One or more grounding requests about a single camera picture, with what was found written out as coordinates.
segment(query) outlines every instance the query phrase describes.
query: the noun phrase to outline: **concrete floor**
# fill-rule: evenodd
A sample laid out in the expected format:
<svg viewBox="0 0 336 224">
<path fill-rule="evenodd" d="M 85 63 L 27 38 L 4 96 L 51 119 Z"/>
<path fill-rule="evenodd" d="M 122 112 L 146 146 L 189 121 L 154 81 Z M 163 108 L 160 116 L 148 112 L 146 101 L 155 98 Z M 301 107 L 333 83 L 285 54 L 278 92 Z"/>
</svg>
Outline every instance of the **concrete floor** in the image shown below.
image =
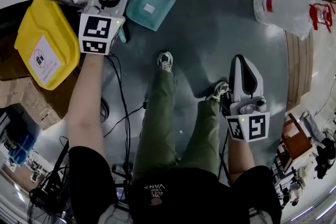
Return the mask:
<svg viewBox="0 0 336 224">
<path fill-rule="evenodd" d="M 174 111 L 176 151 L 180 157 L 193 132 L 197 103 L 219 79 L 228 77 L 234 55 L 251 60 L 264 78 L 264 95 L 271 111 L 269 137 L 251 143 L 256 164 L 271 166 L 284 120 L 288 63 L 284 31 L 255 21 L 253 0 L 176 0 L 157 32 L 127 20 L 130 41 L 112 48 L 122 64 L 123 92 L 128 110 L 142 105 L 157 70 L 156 58 L 162 49 L 174 56 L 174 75 L 178 80 Z M 124 117 L 116 74 L 105 63 L 102 95 L 110 106 L 110 116 L 102 125 L 107 133 Z M 131 156 L 133 161 L 141 132 L 144 110 L 130 116 Z M 226 124 L 221 118 L 221 145 Z M 64 121 L 41 132 L 34 149 L 51 163 L 61 151 L 58 141 L 66 135 Z M 105 139 L 109 165 L 124 162 L 124 124 L 120 123 Z"/>
</svg>

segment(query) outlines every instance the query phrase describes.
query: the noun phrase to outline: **teal tray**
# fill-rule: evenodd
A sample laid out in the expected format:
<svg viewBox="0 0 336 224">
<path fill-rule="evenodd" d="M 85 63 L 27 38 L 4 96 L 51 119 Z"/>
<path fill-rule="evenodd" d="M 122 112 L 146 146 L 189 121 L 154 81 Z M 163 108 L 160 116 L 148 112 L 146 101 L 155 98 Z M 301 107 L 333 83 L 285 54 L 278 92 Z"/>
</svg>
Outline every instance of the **teal tray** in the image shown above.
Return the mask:
<svg viewBox="0 0 336 224">
<path fill-rule="evenodd" d="M 134 22 L 157 31 L 175 0 L 130 0 L 126 15 Z"/>
</svg>

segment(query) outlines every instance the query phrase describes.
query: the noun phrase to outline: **yellow bin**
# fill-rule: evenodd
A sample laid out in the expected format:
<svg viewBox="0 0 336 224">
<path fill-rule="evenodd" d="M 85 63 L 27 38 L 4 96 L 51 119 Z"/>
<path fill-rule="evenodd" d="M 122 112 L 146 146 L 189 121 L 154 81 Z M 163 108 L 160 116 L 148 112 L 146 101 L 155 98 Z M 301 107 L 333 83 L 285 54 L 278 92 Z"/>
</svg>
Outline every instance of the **yellow bin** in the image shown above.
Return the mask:
<svg viewBox="0 0 336 224">
<path fill-rule="evenodd" d="M 30 74 L 47 90 L 59 86 L 79 62 L 78 38 L 59 5 L 34 0 L 18 30 L 14 47 Z"/>
</svg>

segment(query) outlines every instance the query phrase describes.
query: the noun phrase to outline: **green pants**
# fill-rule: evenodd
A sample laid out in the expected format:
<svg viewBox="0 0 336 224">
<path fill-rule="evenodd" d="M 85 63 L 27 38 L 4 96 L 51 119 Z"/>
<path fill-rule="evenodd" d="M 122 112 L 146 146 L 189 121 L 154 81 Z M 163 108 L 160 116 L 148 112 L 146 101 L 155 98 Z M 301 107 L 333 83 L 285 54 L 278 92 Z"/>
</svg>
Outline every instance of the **green pants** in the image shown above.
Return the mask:
<svg viewBox="0 0 336 224">
<path fill-rule="evenodd" d="M 142 134 L 136 153 L 133 181 L 150 177 L 169 168 L 199 168 L 218 174 L 219 104 L 201 101 L 193 135 L 176 164 L 173 129 L 176 81 L 173 75 L 159 71 L 155 76 L 145 112 Z"/>
</svg>

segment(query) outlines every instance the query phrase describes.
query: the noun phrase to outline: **water bottle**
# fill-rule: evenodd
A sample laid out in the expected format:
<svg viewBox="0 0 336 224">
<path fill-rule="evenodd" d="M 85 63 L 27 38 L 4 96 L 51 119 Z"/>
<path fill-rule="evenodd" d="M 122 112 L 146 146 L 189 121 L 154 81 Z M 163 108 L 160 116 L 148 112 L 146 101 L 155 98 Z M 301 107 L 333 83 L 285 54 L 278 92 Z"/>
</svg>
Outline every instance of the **water bottle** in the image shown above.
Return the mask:
<svg viewBox="0 0 336 224">
<path fill-rule="evenodd" d="M 277 25 L 306 39 L 312 27 L 326 25 L 330 31 L 332 13 L 330 3 L 322 0 L 254 0 L 254 13 L 258 22 Z"/>
</svg>

